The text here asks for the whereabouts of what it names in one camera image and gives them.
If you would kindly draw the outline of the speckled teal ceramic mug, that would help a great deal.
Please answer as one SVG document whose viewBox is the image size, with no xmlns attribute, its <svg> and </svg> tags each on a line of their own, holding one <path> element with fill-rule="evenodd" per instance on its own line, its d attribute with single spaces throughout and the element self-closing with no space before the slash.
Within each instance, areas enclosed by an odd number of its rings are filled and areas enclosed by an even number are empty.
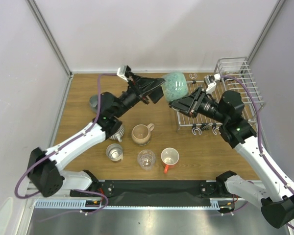
<svg viewBox="0 0 294 235">
<path fill-rule="evenodd" d="M 162 76 L 165 82 L 161 85 L 165 100 L 169 103 L 189 94 L 185 75 L 171 72 Z"/>
</svg>

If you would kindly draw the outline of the beige ceramic mug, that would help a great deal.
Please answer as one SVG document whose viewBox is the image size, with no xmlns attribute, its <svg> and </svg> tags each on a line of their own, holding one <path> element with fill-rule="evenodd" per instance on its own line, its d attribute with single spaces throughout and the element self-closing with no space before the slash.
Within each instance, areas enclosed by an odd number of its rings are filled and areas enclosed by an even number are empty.
<svg viewBox="0 0 294 235">
<path fill-rule="evenodd" d="M 131 132 L 132 140 L 139 146 L 148 144 L 151 140 L 151 132 L 155 125 L 150 123 L 148 125 L 139 124 L 136 125 Z"/>
</svg>

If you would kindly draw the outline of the white ribbed ceramic mug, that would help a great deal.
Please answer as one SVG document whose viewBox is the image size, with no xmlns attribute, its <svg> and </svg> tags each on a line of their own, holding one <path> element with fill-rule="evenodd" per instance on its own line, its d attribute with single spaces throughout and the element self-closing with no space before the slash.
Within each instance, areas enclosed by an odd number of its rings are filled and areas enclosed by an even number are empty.
<svg viewBox="0 0 294 235">
<path fill-rule="evenodd" d="M 116 131 L 115 134 L 113 134 L 109 139 L 110 140 L 114 140 L 114 141 L 118 141 L 118 142 L 122 142 L 122 137 L 124 136 L 125 133 L 125 128 L 124 125 L 122 124 L 119 129 Z"/>
</svg>

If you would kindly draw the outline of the grey metallic cup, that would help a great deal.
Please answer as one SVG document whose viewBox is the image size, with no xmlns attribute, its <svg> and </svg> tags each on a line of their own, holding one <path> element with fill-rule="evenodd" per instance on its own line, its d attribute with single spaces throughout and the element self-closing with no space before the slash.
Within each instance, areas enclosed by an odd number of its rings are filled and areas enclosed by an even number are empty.
<svg viewBox="0 0 294 235">
<path fill-rule="evenodd" d="M 92 112 L 95 114 L 98 112 L 98 99 L 99 99 L 98 94 L 91 96 L 89 99 L 90 108 Z"/>
</svg>

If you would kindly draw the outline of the orange mug white inside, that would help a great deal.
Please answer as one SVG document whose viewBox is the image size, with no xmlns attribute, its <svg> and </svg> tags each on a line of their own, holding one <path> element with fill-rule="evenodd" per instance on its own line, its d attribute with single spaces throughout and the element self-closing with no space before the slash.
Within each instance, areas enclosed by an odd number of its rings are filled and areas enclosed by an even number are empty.
<svg viewBox="0 0 294 235">
<path fill-rule="evenodd" d="M 176 149 L 168 147 L 165 148 L 161 153 L 161 161 L 164 167 L 164 174 L 167 174 L 169 169 L 176 166 L 179 161 L 179 153 Z"/>
</svg>

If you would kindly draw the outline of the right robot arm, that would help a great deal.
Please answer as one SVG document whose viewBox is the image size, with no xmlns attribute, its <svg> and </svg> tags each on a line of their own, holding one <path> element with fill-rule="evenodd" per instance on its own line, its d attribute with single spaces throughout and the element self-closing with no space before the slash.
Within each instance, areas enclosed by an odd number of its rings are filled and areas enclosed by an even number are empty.
<svg viewBox="0 0 294 235">
<path fill-rule="evenodd" d="M 198 88 L 189 96 L 171 101 L 169 106 L 192 118 L 201 114 L 220 122 L 221 137 L 247 160 L 263 184 L 259 187 L 228 171 L 217 178 L 218 195 L 235 194 L 245 199 L 259 208 L 265 220 L 275 228 L 294 219 L 294 181 L 263 147 L 261 135 L 243 118 L 245 105 L 238 92 L 225 91 L 216 102 Z"/>
</svg>

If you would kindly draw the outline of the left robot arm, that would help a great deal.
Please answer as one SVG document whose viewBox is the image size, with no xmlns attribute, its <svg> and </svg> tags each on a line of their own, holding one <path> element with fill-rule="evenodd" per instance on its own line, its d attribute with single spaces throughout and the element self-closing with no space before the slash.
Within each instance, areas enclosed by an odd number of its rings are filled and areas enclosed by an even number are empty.
<svg viewBox="0 0 294 235">
<path fill-rule="evenodd" d="M 90 172 L 69 172 L 64 168 L 89 148 L 114 135 L 122 125 L 119 118 L 138 102 L 156 103 L 163 96 L 163 78 L 141 77 L 131 71 L 119 71 L 116 75 L 127 82 L 125 92 L 119 97 L 99 92 L 96 117 L 86 127 L 58 145 L 31 152 L 26 175 L 44 197 L 61 189 L 95 195 L 98 184 Z"/>
</svg>

